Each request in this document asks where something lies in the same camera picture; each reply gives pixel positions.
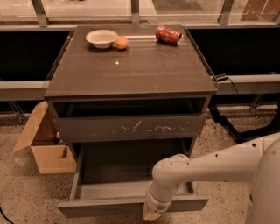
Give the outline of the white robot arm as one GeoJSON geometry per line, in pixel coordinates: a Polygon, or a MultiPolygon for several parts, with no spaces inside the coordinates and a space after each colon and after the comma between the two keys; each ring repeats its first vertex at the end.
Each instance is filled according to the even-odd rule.
{"type": "Polygon", "coordinates": [[[159,218],[189,181],[249,182],[246,224],[280,224],[280,133],[201,157],[177,154],[158,161],[146,190],[143,217],[159,218]]]}

